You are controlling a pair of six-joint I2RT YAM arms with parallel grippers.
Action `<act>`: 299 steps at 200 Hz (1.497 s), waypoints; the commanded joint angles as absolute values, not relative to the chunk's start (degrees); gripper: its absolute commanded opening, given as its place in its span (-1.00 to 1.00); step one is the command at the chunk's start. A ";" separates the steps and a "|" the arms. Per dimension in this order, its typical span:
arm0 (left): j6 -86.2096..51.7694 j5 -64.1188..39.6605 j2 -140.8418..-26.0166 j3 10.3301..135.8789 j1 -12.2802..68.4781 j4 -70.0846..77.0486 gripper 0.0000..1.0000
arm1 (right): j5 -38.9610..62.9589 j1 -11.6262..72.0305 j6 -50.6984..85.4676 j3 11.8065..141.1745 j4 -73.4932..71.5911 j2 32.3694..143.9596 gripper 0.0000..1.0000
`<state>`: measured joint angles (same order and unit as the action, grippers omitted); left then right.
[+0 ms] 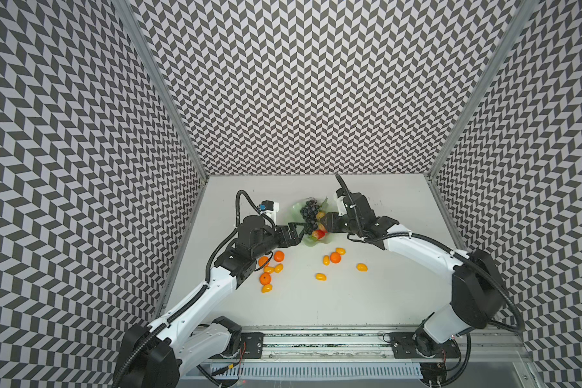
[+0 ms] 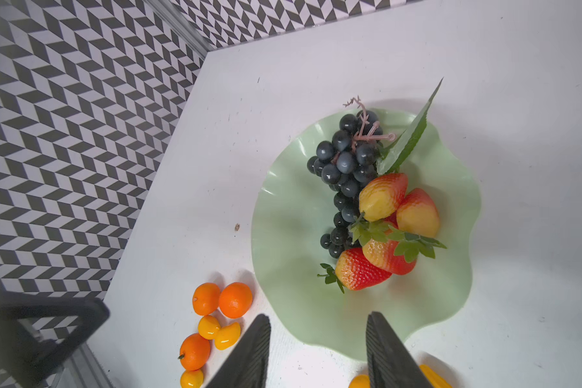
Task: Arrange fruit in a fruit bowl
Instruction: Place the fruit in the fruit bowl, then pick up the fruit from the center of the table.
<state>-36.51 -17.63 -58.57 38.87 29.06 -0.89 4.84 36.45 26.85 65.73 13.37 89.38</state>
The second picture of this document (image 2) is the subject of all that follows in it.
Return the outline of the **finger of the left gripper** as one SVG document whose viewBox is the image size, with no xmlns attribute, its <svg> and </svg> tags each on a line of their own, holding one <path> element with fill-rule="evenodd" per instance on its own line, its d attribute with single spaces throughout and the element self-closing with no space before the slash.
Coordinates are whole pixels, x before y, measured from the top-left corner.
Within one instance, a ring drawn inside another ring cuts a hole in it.
<svg viewBox="0 0 582 388">
<path fill-rule="evenodd" d="M 79 325 L 58 342 L 44 339 L 34 318 L 76 317 Z M 37 387 L 54 374 L 110 317 L 98 298 L 61 298 L 0 291 L 0 371 L 22 387 Z"/>
</svg>

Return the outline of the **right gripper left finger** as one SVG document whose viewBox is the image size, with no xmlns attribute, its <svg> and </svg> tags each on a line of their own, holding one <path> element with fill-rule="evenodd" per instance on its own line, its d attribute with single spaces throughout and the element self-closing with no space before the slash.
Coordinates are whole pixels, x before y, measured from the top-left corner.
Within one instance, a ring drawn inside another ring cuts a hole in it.
<svg viewBox="0 0 582 388">
<path fill-rule="evenodd" d="M 264 314 L 257 315 L 207 387 L 265 387 L 270 337 L 270 319 Z"/>
</svg>

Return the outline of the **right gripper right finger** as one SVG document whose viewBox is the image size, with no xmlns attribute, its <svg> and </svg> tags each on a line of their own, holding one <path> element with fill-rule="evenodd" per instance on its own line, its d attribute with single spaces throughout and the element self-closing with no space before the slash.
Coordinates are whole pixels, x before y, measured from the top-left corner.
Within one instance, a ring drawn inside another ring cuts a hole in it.
<svg viewBox="0 0 582 388">
<path fill-rule="evenodd" d="M 382 313 L 369 315 L 365 339 L 371 388 L 432 387 Z"/>
</svg>

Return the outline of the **strawberry red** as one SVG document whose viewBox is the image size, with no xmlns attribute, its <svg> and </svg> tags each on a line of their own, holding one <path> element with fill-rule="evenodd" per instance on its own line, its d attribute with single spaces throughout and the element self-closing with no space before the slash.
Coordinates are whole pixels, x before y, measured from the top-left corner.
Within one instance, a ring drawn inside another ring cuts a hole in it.
<svg viewBox="0 0 582 388">
<path fill-rule="evenodd" d="M 321 263 L 325 271 L 318 274 L 327 285 L 337 284 L 344 294 L 346 290 L 358 291 L 373 287 L 388 280 L 392 273 L 371 264 L 361 248 L 352 248 L 339 256 L 336 265 Z"/>
</svg>

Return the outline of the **green wavy glass bowl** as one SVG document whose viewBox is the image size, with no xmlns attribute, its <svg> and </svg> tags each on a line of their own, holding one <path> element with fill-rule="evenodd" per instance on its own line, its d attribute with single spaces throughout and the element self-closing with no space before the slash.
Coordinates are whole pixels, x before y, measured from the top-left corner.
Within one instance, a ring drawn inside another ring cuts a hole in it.
<svg viewBox="0 0 582 388">
<path fill-rule="evenodd" d="M 360 291 L 323 281 L 330 255 L 320 238 L 333 227 L 334 192 L 307 170 L 317 145 L 339 128 L 340 113 L 311 124 L 271 166 L 252 219 L 256 279 L 282 325 L 299 341 L 364 360 L 365 325 L 382 313 L 400 339 L 451 318 L 472 286 L 470 235 L 480 216 L 480 187 L 429 125 L 403 165 L 410 185 L 434 200 L 443 248 L 405 276 Z"/>
</svg>

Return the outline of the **dark grape bunch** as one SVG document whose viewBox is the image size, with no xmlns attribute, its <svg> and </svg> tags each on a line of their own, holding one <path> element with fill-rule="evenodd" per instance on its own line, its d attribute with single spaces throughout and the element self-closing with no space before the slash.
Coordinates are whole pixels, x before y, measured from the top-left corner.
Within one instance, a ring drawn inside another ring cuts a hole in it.
<svg viewBox="0 0 582 388">
<path fill-rule="evenodd" d="M 401 173 L 401 167 L 427 129 L 428 111 L 433 101 L 425 103 L 401 134 L 384 132 L 378 113 L 368 109 L 360 97 L 352 97 L 349 104 L 357 105 L 358 112 L 342 116 L 338 131 L 330 140 L 320 142 L 315 155 L 307 161 L 308 171 L 336 194 L 335 227 L 320 239 L 321 247 L 335 259 L 346 249 L 362 247 L 352 241 L 349 231 L 349 226 L 360 215 L 360 193 L 379 176 Z M 386 221 L 397 226 L 395 213 Z"/>
</svg>

